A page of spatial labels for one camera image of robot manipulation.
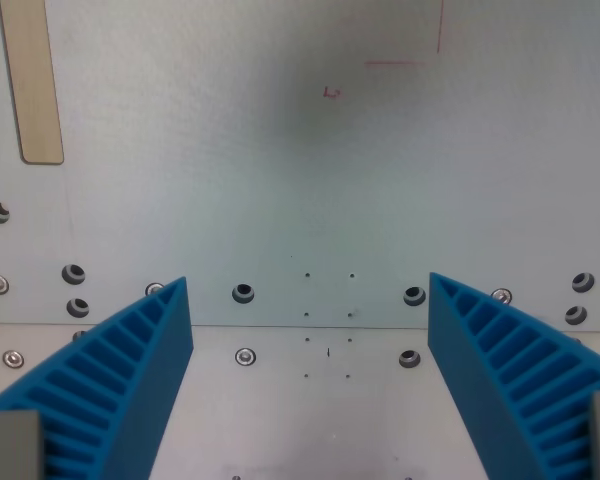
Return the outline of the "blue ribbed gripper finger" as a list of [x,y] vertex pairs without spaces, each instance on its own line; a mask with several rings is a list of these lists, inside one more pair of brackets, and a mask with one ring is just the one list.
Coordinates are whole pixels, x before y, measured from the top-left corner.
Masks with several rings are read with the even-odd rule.
[[179,278],[15,381],[0,412],[40,415],[49,479],[147,479],[193,350]]
[[488,478],[592,478],[599,354],[437,273],[428,346]]

